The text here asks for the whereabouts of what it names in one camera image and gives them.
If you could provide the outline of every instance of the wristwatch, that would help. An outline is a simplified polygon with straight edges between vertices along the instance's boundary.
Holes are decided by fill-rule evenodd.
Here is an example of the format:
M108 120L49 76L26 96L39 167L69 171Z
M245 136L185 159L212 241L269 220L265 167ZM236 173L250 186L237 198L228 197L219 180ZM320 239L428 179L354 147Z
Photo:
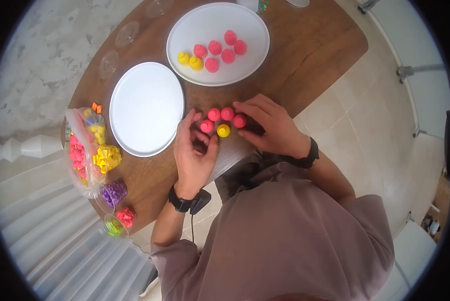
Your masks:
M320 159L318 157L317 142L315 140L313 140L312 137L310 137L310 142L311 142L311 145L310 145L310 152L309 152L308 156L306 156L304 158L300 158L300 159L295 159L294 157L291 157L291 156L280 155L280 158L282 158L283 161L288 162L294 166L309 169L310 167L312 167L313 161Z
M203 189L197 193L197 195L191 200L185 200L176 196L175 185L172 185L168 192L168 202L172 203L175 210L178 212L188 212L190 214L197 214L206 204L211 200L211 194Z

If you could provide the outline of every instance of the hand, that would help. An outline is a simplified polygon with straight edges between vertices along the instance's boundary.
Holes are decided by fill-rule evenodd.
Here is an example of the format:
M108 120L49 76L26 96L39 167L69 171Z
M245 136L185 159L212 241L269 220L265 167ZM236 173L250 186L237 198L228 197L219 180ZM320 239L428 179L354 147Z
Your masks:
M192 109L178 124L173 153L178 168L175 193L179 198L192 200L208 181L218 154L218 137L209 138L196 129L190 130L193 122L202 118L202 113ZM206 152L194 142L201 141L208 147Z
M287 111L270 98L258 94L243 103L234 102L237 112L252 117L265 130L258 136L248 130L239 129L238 134L258 149L274 154L292 156L295 159L307 157L310 152L310 137L302 134Z

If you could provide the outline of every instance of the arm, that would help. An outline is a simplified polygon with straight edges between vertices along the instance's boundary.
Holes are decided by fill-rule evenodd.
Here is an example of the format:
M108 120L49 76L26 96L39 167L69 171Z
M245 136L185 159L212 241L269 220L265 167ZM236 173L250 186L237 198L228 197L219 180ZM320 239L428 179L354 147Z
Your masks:
M218 154L218 138L211 138L197 130L190 130L193 122L202 118L202 113L192 109L178 124L174 143L174 156L178 169L178 181L174 185L177 197L192 200L211 175ZM205 152L197 142L207 147ZM150 245L169 247L182 237L185 213L178 212L166 202L158 215Z
M292 156L295 159L307 157L310 151L310 137L302 134L295 126L287 111L270 98L259 94L243 103L233 103L237 112L243 112L255 119L265 130L258 136L248 130L240 129L238 134L263 151ZM355 199L352 185L338 167L319 152L320 159L315 160L308 169L313 184L322 189L340 205Z

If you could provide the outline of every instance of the tiled floor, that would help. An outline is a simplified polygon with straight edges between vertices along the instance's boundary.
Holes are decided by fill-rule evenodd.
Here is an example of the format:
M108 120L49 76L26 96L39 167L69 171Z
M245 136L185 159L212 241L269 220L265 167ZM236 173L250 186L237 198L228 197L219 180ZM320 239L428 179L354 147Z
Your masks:
M354 0L336 0L365 33L369 50L336 83L295 119L352 183L357 196L382 196L394 237L412 211L421 220L435 195L443 166L443 140L412 137L412 105L405 85L395 75L390 47ZM203 246L221 200L214 183L206 189L212 201L194 217L195 242ZM154 223L132 236L149 252ZM192 236L189 216L183 238Z

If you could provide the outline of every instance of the wooden table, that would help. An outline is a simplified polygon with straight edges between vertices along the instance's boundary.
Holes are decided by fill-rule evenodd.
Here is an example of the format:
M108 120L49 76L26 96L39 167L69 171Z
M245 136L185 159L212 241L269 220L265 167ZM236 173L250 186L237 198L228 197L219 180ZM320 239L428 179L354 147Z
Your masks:
M145 3L140 3L97 51L73 94L69 108L91 107L93 101L102 104L108 143L119 146L111 133L108 118L110 97L118 80L138 63L155 61L170 67L165 46L171 28L186 12L210 2L213 1L174 1L171 9L156 19L148 19L144 14ZM207 112L211 107L231 106L233 101L244 101L263 93L295 117L368 49L365 35L334 0L313 1L304 9L294 8L285 1L274 1L260 17L270 32L270 51L263 65L245 80L218 88L198 86L178 77L185 92L186 113L191 108ZM140 23L140 32L133 43L117 48L116 35L130 21ZM110 49L119 53L119 65L112 78L100 80L98 66ZM233 129L229 137L220 139L220 151L210 181L252 150L252 145ZM120 178L128 187L128 196L117 209L127 205L135 209L138 218L132 228L134 233L156 219L167 201L168 190L177 180L173 144L150 158L123 152L121 164L109 174L110 180ZM91 203L103 216L94 200Z

